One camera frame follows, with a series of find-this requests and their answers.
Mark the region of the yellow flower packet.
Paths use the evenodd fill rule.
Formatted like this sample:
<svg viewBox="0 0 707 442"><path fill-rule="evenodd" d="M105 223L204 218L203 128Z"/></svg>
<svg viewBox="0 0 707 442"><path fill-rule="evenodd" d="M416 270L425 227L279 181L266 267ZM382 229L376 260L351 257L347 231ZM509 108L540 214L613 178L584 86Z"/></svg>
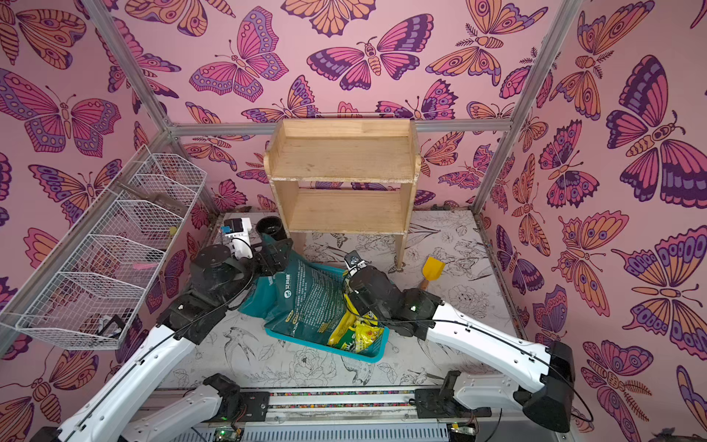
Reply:
<svg viewBox="0 0 707 442"><path fill-rule="evenodd" d="M372 325L368 322L357 322L355 329L346 333L341 342L342 350L350 353L361 354L372 347L383 335L383 327Z"/></svg>

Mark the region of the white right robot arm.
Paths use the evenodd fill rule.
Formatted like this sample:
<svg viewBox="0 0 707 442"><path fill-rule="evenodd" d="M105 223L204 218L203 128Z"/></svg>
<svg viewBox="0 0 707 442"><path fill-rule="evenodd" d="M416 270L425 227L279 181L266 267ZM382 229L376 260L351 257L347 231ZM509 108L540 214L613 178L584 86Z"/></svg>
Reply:
<svg viewBox="0 0 707 442"><path fill-rule="evenodd" d="M576 372L567 344L537 344L503 333L421 288L398 289L373 266L349 270L344 283L358 316L370 313L403 337L442 344L490 366L517 384L511 401L526 418L556 433L570 431Z"/></svg>

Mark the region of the yellow green packet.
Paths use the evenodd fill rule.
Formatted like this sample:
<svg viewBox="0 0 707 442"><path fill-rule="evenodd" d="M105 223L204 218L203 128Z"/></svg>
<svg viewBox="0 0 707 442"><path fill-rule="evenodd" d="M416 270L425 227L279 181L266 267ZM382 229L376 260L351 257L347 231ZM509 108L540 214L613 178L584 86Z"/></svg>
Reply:
<svg viewBox="0 0 707 442"><path fill-rule="evenodd" d="M342 316L342 318L339 320L334 330L331 332L327 345L331 347L336 347L338 344L340 344L340 342L342 342L342 339L344 339L344 336L346 336L346 333L354 331L356 321L357 316L353 315L350 312L346 312L344 316Z"/></svg>

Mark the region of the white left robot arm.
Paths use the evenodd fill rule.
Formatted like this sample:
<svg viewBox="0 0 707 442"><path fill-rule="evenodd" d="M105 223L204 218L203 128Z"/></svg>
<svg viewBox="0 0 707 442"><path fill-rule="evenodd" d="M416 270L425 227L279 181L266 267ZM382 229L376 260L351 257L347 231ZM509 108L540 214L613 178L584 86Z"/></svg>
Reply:
<svg viewBox="0 0 707 442"><path fill-rule="evenodd" d="M197 283L162 313L142 347L78 412L58 427L44 427L35 441L171 441L210 420L233 425L264 414L267 401L242 393L222 374L208 377L178 401L138 418L136 413L163 379L223 320L238 297L246 298L263 276L285 270L291 239L265 238L235 259L228 247L203 249Z"/></svg>

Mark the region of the large green yellow fertilizer bag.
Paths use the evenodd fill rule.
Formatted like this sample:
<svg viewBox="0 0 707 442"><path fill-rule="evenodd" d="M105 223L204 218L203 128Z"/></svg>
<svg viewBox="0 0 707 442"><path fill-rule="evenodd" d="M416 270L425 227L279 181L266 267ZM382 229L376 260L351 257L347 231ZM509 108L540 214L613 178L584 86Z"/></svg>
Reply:
<svg viewBox="0 0 707 442"><path fill-rule="evenodd" d="M328 346L331 332L349 312L344 297L344 270L311 263L291 252L287 269L275 277L275 286L277 298L265 318L265 329Z"/></svg>

